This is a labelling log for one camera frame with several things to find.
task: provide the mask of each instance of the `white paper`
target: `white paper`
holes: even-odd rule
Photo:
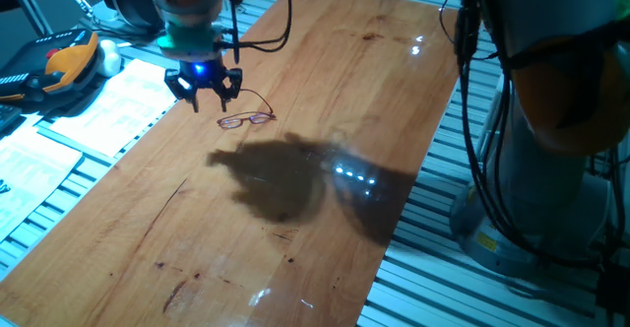
[[[82,154],[37,134],[18,131],[0,142],[0,240],[31,214],[68,176]]]
[[[59,118],[50,130],[114,157],[174,104],[175,97],[163,79],[163,68],[133,60],[107,81],[83,113]]]

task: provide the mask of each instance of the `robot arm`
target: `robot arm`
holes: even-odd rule
[[[178,99],[192,103],[199,111],[198,89],[213,89],[221,107],[238,97],[242,72],[227,70],[221,59],[221,34],[213,25],[219,18],[222,0],[154,0],[164,20],[166,36],[157,40],[164,56],[178,60],[179,70],[166,70],[164,81]],[[230,86],[223,81],[229,80]]]

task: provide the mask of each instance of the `scratch on wood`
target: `scratch on wood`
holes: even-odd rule
[[[154,228],[154,225],[156,224],[156,222],[158,221],[158,219],[161,217],[161,215],[164,213],[164,210],[166,209],[166,207],[168,206],[168,203],[170,203],[170,201],[172,200],[172,198],[175,196],[175,194],[177,194],[177,192],[179,191],[179,189],[181,189],[182,185],[184,185],[184,183],[186,182],[188,178],[184,179],[184,181],[181,182],[181,184],[179,184],[179,186],[177,187],[177,189],[175,189],[175,191],[170,195],[170,197],[168,198],[168,200],[166,200],[166,203],[164,203],[164,206],[161,207],[161,209],[159,210],[159,213],[157,213],[156,217],[154,218],[154,220],[151,222],[151,224],[149,225],[149,228],[147,229],[147,231],[145,232],[145,235],[142,237],[142,239],[140,240],[140,243],[138,243],[138,246],[136,247],[136,250],[134,251],[134,254],[136,252],[138,252],[138,249],[140,249],[140,246],[142,246],[143,242],[145,241],[145,238],[147,238],[147,235],[149,234],[149,232],[151,232],[151,230]]]
[[[159,217],[162,215],[162,213],[164,212],[164,209],[166,208],[166,206],[168,206],[168,203],[170,202],[170,200],[175,196],[175,194],[177,194],[177,192],[182,187],[182,185],[184,185],[184,183],[186,182],[186,179],[184,179],[184,181],[182,181],[181,184],[179,184],[177,189],[175,189],[173,194],[166,201],[166,204],[164,204],[164,206],[161,208],[161,210],[157,214],[156,218],[151,222],[151,225],[149,226],[149,229],[147,229],[147,232],[145,232],[145,235],[140,240],[140,243],[138,243],[138,246],[136,246],[136,249],[134,250],[134,253],[129,257],[129,261],[126,264],[125,270],[118,275],[118,278],[116,279],[116,282],[114,282],[114,284],[107,290],[107,292],[100,297],[100,299],[98,300],[98,302],[94,306],[93,310],[90,312],[90,320],[93,320],[93,321],[100,320],[100,317],[102,316],[102,314],[105,312],[105,310],[109,306],[109,301],[112,299],[112,292],[115,292],[116,289],[118,289],[118,286],[120,285],[120,283],[122,282],[124,277],[127,275],[127,270],[131,266],[130,263],[133,260],[133,257],[136,255],[136,253],[140,249],[140,247],[142,246],[143,242],[145,241],[145,238],[147,238],[147,234],[149,234],[149,231],[151,231],[151,229],[154,227],[154,224],[159,219]],[[176,291],[179,291],[179,289],[181,289],[181,287],[183,287],[184,283],[186,283],[186,282],[182,282],[180,284],[180,286],[178,286],[178,288],[176,288],[175,294],[177,294]],[[167,305],[164,307],[164,312],[166,312],[166,309],[168,308],[168,304],[172,301],[172,298],[175,297],[175,294],[173,294],[171,296],[171,298],[168,300]],[[92,316],[95,313],[96,313],[96,317],[94,319],[92,319]]]
[[[281,234],[274,233],[274,236],[278,236],[278,237],[280,237],[280,238],[286,239],[286,240],[287,240],[287,241],[289,241],[289,242],[293,242],[293,240],[292,240],[292,239],[287,238],[287,237],[285,237],[285,236],[283,236],[283,235],[281,235]]]
[[[161,313],[166,313],[166,310],[168,309],[168,306],[173,301],[173,298],[177,295],[177,293],[179,293],[179,290],[184,286],[184,284],[186,284],[186,281],[183,281],[183,282],[179,283],[177,285],[177,287],[175,287],[175,289],[173,289],[173,292],[170,293],[170,296],[168,297],[168,300],[164,304],[164,308],[162,309]]]

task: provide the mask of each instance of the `yellow warning label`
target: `yellow warning label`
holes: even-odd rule
[[[471,201],[471,199],[473,198],[473,195],[474,195],[475,192],[476,192],[476,188],[475,187],[471,187],[471,190],[469,190],[469,197],[466,200],[467,203],[469,203]]]
[[[494,239],[488,237],[488,235],[483,233],[483,232],[480,232],[476,236],[476,241],[479,242],[480,245],[482,245],[485,248],[491,250],[492,252],[494,252],[496,250],[496,241]]]

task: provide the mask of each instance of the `eyeglasses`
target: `eyeglasses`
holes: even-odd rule
[[[11,191],[11,188],[4,182],[4,180],[0,179],[0,194],[8,193]]]
[[[249,120],[252,124],[264,124],[266,122],[269,122],[271,120],[276,120],[276,116],[274,115],[274,110],[272,109],[272,107],[267,103],[267,101],[258,93],[256,93],[255,91],[252,90],[241,90],[242,92],[251,92],[254,95],[258,96],[258,98],[262,99],[263,102],[269,107],[269,112],[263,112],[263,111],[245,111],[242,113],[238,113],[238,114],[234,114],[234,115],[230,115],[228,117],[225,117],[223,119],[219,119],[217,120],[217,124],[223,129],[223,130],[229,130],[229,129],[234,129],[237,128],[241,125],[243,125],[243,120]],[[252,114],[250,116],[246,116],[246,117],[240,117],[242,115],[245,114]]]

